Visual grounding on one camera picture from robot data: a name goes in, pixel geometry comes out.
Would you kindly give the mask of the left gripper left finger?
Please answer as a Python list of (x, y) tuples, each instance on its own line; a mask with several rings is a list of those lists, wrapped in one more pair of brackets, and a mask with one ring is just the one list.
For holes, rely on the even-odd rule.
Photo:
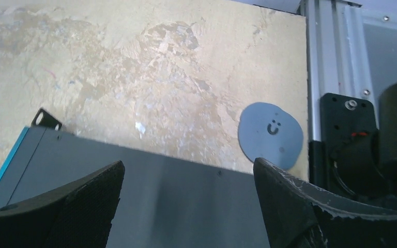
[(124, 174), (117, 161), (0, 208), (0, 247), (106, 247)]

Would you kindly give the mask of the dark rectangular board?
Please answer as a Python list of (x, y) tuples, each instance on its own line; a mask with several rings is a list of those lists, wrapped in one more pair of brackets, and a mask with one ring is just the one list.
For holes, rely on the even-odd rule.
[(108, 247), (269, 247), (251, 174), (25, 127), (0, 168), (0, 208), (125, 166)]

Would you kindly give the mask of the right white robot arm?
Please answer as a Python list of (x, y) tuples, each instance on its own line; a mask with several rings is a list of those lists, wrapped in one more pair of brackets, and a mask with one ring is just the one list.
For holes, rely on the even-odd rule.
[(397, 83), (379, 97), (379, 129), (354, 132), (333, 174), (349, 198), (397, 211)]

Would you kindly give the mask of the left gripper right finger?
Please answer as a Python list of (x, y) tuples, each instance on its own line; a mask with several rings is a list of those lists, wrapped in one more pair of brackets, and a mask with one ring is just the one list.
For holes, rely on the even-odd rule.
[(263, 158), (253, 175), (271, 247), (397, 247), (397, 211), (338, 196)]

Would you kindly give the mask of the blue grey coaster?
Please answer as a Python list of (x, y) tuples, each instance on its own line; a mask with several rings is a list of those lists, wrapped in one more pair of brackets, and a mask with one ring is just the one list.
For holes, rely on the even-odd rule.
[(238, 141), (252, 162), (264, 158), (287, 171), (296, 164), (303, 138), (298, 121), (276, 105), (255, 102), (241, 112)]

